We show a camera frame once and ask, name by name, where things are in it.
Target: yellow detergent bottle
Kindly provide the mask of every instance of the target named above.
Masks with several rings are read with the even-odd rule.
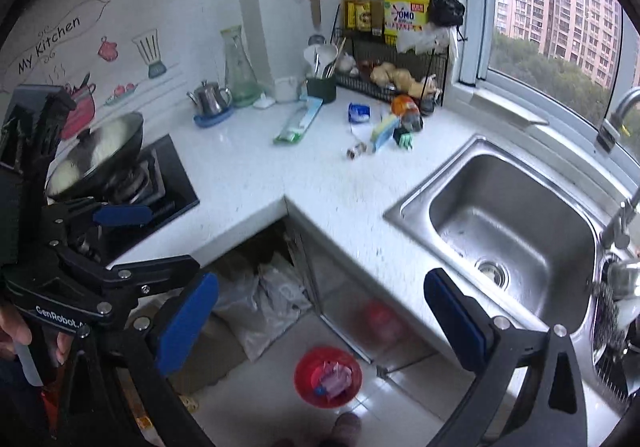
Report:
[[[396,44],[398,32],[421,32],[429,21],[430,0],[385,0],[385,41]]]

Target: blue gripper pad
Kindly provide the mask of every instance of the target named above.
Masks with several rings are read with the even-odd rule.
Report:
[[[104,227],[146,225],[154,217],[146,205],[105,205],[94,213],[94,223]]]
[[[162,376],[182,367],[216,301],[218,278],[206,273],[158,337],[156,367]]]
[[[479,375],[486,367],[487,351],[491,344],[488,344],[488,337],[482,333],[465,309],[465,303],[478,305],[478,302],[462,295],[462,292],[453,285],[452,280],[444,281],[441,275],[446,273],[436,268],[425,276],[424,299],[438,320],[462,367]],[[458,297],[468,301],[463,303]],[[478,309],[488,320],[488,316],[479,305]]]

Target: blue packet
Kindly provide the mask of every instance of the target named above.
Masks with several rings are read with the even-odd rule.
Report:
[[[349,122],[364,123],[369,122],[371,109],[363,104],[349,104]]]

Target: stainless steel teapot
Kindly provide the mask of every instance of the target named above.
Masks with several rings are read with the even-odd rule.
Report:
[[[202,81],[202,85],[193,91],[187,91],[187,96],[195,104],[198,114],[205,118],[225,112],[233,103],[231,91],[228,88],[220,90],[217,82]]]

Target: human hand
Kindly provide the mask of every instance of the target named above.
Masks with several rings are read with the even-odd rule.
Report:
[[[59,333],[56,338],[56,358],[64,364],[73,341],[71,335]],[[15,357],[14,341],[22,345],[31,344],[31,330],[18,313],[15,306],[4,304],[0,306],[0,357],[13,360]]]

